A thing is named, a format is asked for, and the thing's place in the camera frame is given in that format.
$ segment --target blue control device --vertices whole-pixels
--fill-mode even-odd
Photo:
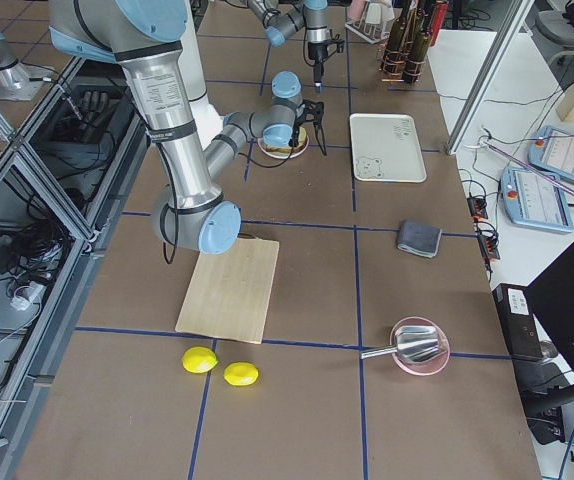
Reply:
[[[546,174],[559,180],[556,174]],[[556,233],[574,231],[565,194],[554,184],[523,168],[507,167],[501,178],[505,211],[516,225]]]
[[[574,183],[574,134],[548,125],[536,137],[529,147],[529,163]]]

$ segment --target wooden cutting board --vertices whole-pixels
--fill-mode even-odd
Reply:
[[[200,254],[177,332],[261,343],[278,242],[239,238],[220,255]]]

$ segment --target white tray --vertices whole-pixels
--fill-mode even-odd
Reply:
[[[416,126],[409,115],[354,113],[349,128],[356,179],[410,183],[427,179]]]

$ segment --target metal scoop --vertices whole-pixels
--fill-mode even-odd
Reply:
[[[360,352],[360,358],[395,353],[411,365],[426,363],[445,352],[438,330],[431,325],[403,325],[395,334],[395,344]]]

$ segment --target pink bowl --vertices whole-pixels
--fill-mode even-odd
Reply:
[[[420,365],[410,365],[408,363],[403,362],[398,355],[392,353],[391,356],[394,357],[394,361],[398,364],[400,368],[402,368],[407,373],[411,373],[412,375],[435,375],[436,373],[440,372],[443,368],[447,366],[447,362],[449,361],[449,353],[451,352],[449,348],[449,342],[447,341],[447,336],[445,333],[440,329],[438,325],[436,325],[431,320],[427,320],[426,318],[422,317],[407,317],[403,318],[400,322],[394,325],[394,328],[391,329],[391,333],[389,334],[389,344],[393,344],[394,337],[396,336],[396,330],[398,330],[403,325],[431,325],[432,327],[436,327],[438,331],[438,340],[442,347],[445,349],[444,353],[441,353],[433,360],[422,363]]]

